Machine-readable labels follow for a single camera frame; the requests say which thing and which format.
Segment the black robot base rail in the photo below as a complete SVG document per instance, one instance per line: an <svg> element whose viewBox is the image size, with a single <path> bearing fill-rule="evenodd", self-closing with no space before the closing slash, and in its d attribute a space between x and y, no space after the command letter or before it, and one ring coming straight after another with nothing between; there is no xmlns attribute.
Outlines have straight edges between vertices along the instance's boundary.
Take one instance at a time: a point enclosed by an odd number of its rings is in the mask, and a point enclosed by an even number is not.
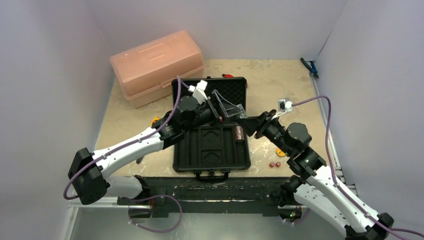
<svg viewBox="0 0 424 240"><path fill-rule="evenodd" d="M145 216L170 213L261 214L296 221L307 213L294 199L289 177L230 177L200 181L194 177L142 178L141 195L118 197L117 205L146 210Z"/></svg>

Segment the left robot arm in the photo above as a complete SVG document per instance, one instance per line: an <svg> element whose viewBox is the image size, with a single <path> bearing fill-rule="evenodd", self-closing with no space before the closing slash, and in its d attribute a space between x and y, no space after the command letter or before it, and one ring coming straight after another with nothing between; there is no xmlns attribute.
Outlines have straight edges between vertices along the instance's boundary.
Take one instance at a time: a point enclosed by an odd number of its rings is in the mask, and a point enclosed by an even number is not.
<svg viewBox="0 0 424 240"><path fill-rule="evenodd" d="M226 100L217 90L211 96L178 94L172 110L138 135L103 150L79 149L69 168L63 197L79 199L83 205L93 204L114 186L123 189L111 177L122 167L179 143L192 129L203 125L220 127L245 116L242 104Z"/></svg>

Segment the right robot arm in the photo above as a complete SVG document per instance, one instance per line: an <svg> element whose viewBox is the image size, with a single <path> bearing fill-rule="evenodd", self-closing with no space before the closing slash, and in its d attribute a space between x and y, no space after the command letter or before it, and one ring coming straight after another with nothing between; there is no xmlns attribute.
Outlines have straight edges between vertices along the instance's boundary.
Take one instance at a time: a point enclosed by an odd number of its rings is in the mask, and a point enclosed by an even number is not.
<svg viewBox="0 0 424 240"><path fill-rule="evenodd" d="M384 240L394 219L369 207L334 176L334 168L310 147L312 137L305 124L282 126L275 112L236 122L248 136L266 137L288 155L287 164L294 174L280 186L280 206L297 202L308 207L346 240Z"/></svg>

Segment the black foam-lined poker case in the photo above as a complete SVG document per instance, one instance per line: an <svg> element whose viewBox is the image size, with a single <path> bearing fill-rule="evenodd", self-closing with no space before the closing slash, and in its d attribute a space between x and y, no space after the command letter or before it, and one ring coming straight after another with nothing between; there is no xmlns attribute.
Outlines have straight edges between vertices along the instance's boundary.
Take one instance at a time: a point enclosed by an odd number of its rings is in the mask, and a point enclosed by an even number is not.
<svg viewBox="0 0 424 240"><path fill-rule="evenodd" d="M205 79L206 96L217 104L212 95L217 90L226 100L243 108L247 100L247 80L244 77ZM244 133L244 141L235 140L236 123L227 121L213 127L207 124L188 130L184 139L174 146L172 167L177 173L194 173L198 179L201 173L208 172L210 180L218 180L215 172L223 172L227 178L231 171L247 170L251 166L249 144Z"/></svg>

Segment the yellow big blind button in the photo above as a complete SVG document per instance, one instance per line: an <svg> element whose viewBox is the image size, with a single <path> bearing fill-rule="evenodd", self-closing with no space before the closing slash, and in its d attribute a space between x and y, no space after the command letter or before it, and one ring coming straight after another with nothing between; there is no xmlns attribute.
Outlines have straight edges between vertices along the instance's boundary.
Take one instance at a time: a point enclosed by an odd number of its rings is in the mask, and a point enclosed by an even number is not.
<svg viewBox="0 0 424 240"><path fill-rule="evenodd" d="M277 149L275 150L275 153L276 153L279 157L285 157L285 156L286 156L286 153L285 153L283 150L279 149L279 148L277 148Z"/></svg>

